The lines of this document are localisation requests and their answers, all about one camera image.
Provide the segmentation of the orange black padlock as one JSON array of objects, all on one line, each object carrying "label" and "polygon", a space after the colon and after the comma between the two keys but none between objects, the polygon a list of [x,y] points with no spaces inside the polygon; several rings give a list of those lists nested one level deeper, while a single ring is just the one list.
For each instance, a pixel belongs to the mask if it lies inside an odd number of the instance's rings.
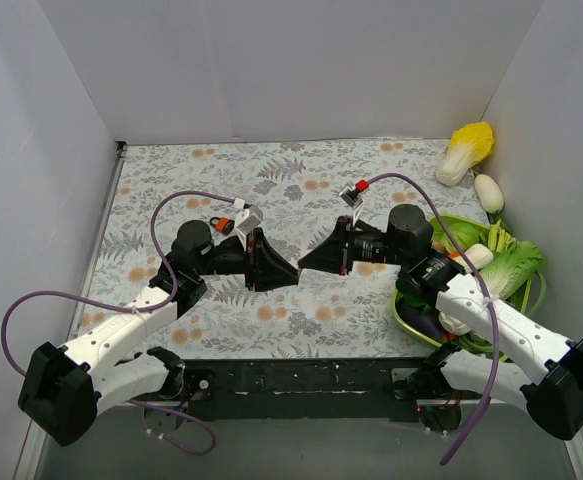
[{"label": "orange black padlock", "polygon": [[235,221],[228,217],[212,217],[209,224],[218,233],[228,236],[234,229]]}]

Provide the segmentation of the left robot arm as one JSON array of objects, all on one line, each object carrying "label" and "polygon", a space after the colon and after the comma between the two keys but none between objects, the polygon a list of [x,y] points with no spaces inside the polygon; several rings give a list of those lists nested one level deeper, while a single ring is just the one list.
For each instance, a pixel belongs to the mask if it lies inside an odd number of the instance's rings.
[{"label": "left robot arm", "polygon": [[187,221],[157,275],[126,312],[61,346],[46,342],[33,352],[19,408],[59,445],[67,446],[82,437],[98,415],[120,403],[147,393],[176,398],[184,386],[184,367],[176,354],[155,347],[134,359],[127,356],[202,298],[206,275],[242,275],[246,288],[255,292],[299,280],[297,269],[270,246],[261,228],[214,244],[209,225]]}]

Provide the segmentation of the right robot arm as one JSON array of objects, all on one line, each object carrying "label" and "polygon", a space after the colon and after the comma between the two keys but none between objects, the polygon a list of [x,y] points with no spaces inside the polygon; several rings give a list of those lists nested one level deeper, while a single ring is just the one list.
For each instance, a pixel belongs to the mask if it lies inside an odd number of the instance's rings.
[{"label": "right robot arm", "polygon": [[570,440],[583,427],[583,338],[573,341],[544,328],[506,302],[485,295],[476,276],[432,246],[433,226],[416,205],[394,207],[385,231],[359,231],[349,216],[298,265],[338,275],[354,262],[399,266],[397,290],[450,315],[489,341],[511,364],[454,350],[423,373],[435,397],[456,390],[477,392],[525,410],[545,432]]}]

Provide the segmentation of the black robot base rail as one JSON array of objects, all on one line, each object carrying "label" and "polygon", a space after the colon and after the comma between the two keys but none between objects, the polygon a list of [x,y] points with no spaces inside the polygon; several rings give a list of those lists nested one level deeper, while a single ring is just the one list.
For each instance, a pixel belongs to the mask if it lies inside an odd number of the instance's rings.
[{"label": "black robot base rail", "polygon": [[388,419],[416,422],[424,404],[462,395],[422,357],[192,360],[174,401],[204,421]]}]

